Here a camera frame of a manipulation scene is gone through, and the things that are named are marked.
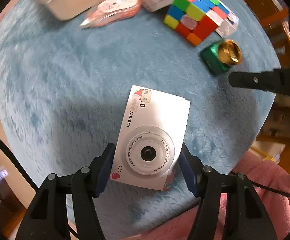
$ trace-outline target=correction tape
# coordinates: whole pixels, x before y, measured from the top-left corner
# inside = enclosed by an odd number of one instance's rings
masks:
[[[87,12],[81,27],[99,27],[133,17],[138,13],[140,7],[140,0],[105,0]]]

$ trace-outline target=metal rivet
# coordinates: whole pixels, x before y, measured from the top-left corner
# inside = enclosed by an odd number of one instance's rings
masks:
[[[55,178],[56,178],[56,175],[54,173],[51,173],[47,176],[47,179],[49,179],[49,180],[53,180]]]
[[[242,173],[242,172],[238,172],[238,177],[241,179],[246,178],[246,174]]]
[[[211,172],[211,171],[213,170],[213,168],[210,167],[210,166],[208,166],[208,165],[206,165],[206,166],[203,167],[203,170],[204,170],[205,172]]]
[[[88,173],[88,172],[89,172],[89,167],[81,168],[81,173]]]

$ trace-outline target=black lens center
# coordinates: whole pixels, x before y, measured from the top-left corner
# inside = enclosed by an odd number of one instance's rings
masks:
[[[146,146],[141,150],[141,157],[143,160],[150,162],[156,157],[156,151],[151,146]]]

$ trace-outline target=blue plush fabric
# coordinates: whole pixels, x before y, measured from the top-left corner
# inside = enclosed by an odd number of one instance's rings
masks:
[[[240,19],[231,36],[243,52],[232,71],[279,67],[260,24],[241,0],[222,0]],[[144,9],[106,27],[81,30],[85,13],[60,22],[36,0],[21,0],[0,24],[0,118],[13,150],[40,185],[89,165],[117,142],[133,84],[191,101],[188,149],[227,173],[251,145],[274,94],[232,88],[213,77],[197,48],[162,23],[166,9]],[[169,192],[109,181],[94,200],[107,239],[141,233],[197,203],[178,169]],[[68,201],[69,218],[73,220]]]

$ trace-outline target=white digital camera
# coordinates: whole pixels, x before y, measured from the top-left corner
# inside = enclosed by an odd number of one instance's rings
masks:
[[[110,179],[169,190],[184,140],[190,101],[132,86]]]

